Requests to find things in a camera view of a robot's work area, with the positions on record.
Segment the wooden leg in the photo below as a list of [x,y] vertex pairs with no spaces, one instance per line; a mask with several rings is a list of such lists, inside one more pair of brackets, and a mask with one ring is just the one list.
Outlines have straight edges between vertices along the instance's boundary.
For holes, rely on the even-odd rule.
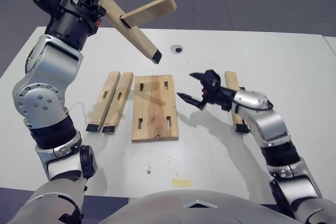
[[120,17],[130,28],[175,11],[174,0],[155,0]]
[[109,111],[105,118],[103,132],[111,133],[114,132],[115,128],[118,126],[122,111],[124,110],[126,100],[130,93],[131,84],[133,81],[133,73],[123,73],[120,79],[119,86],[116,91],[112,103],[110,105]]
[[160,51],[140,31],[137,26],[128,28],[120,19],[125,12],[116,4],[114,0],[99,0],[99,5],[106,9],[105,19],[115,27],[130,43],[132,43],[139,51],[155,64],[160,62],[162,57]]
[[120,79],[120,72],[110,72],[103,90],[100,93],[95,109],[89,121],[86,131],[99,131],[104,119],[106,117],[107,111],[109,109],[110,103],[116,92],[118,81]]

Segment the gray floor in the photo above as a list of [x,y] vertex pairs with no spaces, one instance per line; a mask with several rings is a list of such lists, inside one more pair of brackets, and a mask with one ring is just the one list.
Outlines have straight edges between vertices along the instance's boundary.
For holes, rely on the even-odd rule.
[[[127,12],[153,0],[116,0]],[[336,36],[335,0],[176,0],[177,11],[143,28],[277,31]],[[32,0],[1,0],[0,76],[48,15]],[[105,20],[103,26],[109,26]]]

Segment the wood grain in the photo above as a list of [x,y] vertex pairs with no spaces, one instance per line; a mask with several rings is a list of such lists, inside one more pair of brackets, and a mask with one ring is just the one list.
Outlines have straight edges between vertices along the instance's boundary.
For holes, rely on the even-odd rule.
[[123,73],[103,125],[103,132],[114,132],[118,126],[133,82],[133,73]]
[[120,72],[115,71],[109,73],[105,85],[99,95],[97,104],[96,106],[94,106],[95,109],[93,110],[93,114],[86,128],[86,131],[100,130],[104,122],[105,116],[107,114],[107,111],[109,109],[112,98],[114,96],[115,90],[117,88],[119,79],[120,79]]
[[140,31],[138,27],[128,28],[121,20],[120,16],[125,12],[116,4],[114,0],[99,0],[99,5],[106,9],[104,18],[116,28],[130,43],[154,63],[159,63],[157,55],[161,55],[148,37]]
[[[232,71],[226,71],[225,74],[225,83],[226,83],[226,87],[228,89],[232,89],[235,91],[240,90],[239,84],[238,84],[238,79],[237,79],[237,74],[235,72]],[[245,124],[245,122],[243,121],[243,119],[237,115],[234,111],[231,110],[231,114],[232,114],[232,121],[233,124],[235,126],[235,129],[237,132],[242,132],[242,133],[247,133],[247,126]]]
[[140,26],[155,18],[175,11],[177,5],[174,0],[155,0],[149,4],[139,7],[120,17],[130,27]]
[[132,141],[179,139],[172,75],[135,78]]

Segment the black rubber foot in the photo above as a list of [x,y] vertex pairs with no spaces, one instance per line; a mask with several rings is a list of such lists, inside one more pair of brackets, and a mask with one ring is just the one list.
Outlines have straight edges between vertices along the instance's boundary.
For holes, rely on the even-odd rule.
[[236,132],[248,134],[249,130],[246,124],[236,124]]
[[88,126],[86,127],[86,131],[98,131],[98,125],[88,124]]
[[115,128],[115,126],[105,126],[103,128],[103,133],[113,133]]
[[153,62],[154,62],[155,64],[159,64],[161,58],[162,58],[162,54],[160,53],[159,50],[157,50],[157,51],[155,52],[155,54],[154,54],[152,60],[153,60]]

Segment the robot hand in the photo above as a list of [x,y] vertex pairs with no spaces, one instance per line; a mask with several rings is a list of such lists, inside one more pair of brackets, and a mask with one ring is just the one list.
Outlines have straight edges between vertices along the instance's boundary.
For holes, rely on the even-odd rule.
[[185,102],[203,109],[207,103],[231,109],[248,124],[266,160],[273,180],[269,183],[280,210],[302,223],[329,223],[335,220],[336,205],[322,199],[321,192],[307,165],[296,151],[287,127],[265,95],[255,91],[234,91],[221,87],[213,70],[191,73],[201,81],[203,100],[177,93]]

